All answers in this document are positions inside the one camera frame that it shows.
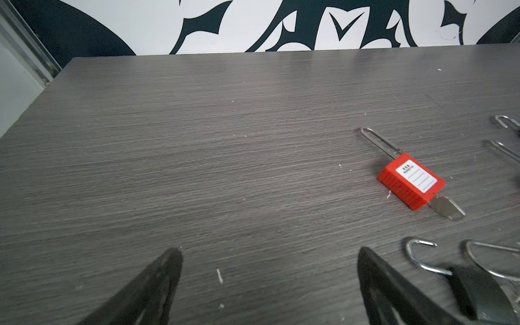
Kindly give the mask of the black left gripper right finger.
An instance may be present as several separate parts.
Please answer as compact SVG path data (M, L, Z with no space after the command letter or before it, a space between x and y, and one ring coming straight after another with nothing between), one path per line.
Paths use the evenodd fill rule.
M363 246L357 256L360 291L370 324L460 324L372 249Z

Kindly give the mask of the red padlock with white label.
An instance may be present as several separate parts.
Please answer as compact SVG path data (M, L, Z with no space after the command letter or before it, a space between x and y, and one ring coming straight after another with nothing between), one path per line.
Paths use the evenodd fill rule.
M363 127L360 133L393 160L377 179L413 211L429 204L446 186L438 177L379 132Z

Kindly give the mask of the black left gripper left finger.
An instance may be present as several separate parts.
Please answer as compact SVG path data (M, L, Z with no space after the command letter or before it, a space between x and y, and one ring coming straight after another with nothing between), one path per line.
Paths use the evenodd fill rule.
M80 324L168 324L184 258L167 249Z

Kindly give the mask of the silver key in padlock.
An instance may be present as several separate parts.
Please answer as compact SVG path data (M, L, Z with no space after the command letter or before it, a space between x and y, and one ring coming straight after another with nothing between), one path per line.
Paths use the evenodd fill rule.
M450 198L436 196L428 204L438 215L456 222L466 217L466 213Z

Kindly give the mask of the steel shackle at right edge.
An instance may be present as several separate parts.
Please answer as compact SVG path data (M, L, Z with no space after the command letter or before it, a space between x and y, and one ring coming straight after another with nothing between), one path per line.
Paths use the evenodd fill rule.
M494 114L488 120L494 132L483 141L484 147L519 164L519 119L508 114Z

